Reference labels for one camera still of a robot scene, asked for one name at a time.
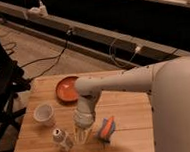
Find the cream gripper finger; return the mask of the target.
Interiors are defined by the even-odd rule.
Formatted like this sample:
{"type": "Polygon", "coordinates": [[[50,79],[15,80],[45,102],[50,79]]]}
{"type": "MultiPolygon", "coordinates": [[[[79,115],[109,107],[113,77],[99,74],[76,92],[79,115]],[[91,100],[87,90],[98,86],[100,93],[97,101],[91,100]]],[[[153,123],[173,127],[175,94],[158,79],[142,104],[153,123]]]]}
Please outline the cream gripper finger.
{"type": "Polygon", "coordinates": [[[88,142],[88,139],[89,139],[90,135],[92,134],[91,132],[92,132],[92,128],[91,127],[87,128],[85,130],[85,140],[84,140],[85,144],[88,142]]]}
{"type": "Polygon", "coordinates": [[[81,140],[82,140],[82,134],[80,134],[80,128],[75,126],[74,128],[74,134],[75,134],[75,140],[77,144],[81,144],[81,140]]]}

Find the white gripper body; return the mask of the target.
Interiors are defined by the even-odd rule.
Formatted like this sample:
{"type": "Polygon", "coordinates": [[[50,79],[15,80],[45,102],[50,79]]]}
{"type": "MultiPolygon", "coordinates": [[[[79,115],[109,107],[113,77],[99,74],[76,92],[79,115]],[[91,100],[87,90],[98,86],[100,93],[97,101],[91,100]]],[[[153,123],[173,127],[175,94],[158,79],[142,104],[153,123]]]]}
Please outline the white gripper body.
{"type": "Polygon", "coordinates": [[[74,111],[74,123],[81,129],[91,127],[95,121],[95,110],[91,105],[78,105],[74,111]]]}

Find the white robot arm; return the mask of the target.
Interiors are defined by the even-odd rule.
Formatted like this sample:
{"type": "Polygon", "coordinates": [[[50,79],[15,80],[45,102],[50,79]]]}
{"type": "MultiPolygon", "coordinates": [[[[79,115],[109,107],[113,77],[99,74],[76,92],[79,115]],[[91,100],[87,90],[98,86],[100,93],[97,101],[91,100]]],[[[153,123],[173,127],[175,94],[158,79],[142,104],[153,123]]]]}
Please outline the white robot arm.
{"type": "Polygon", "coordinates": [[[148,93],[151,97],[154,152],[190,152],[190,56],[75,82],[75,126],[94,125],[96,103],[104,91],[148,93]]]}

